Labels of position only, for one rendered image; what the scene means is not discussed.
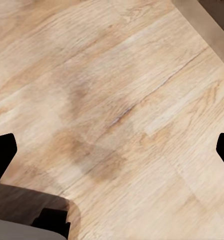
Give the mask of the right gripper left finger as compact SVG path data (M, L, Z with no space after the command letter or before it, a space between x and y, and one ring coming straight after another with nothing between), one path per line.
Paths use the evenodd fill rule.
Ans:
M17 151L17 143L13 133L0 136L0 179Z

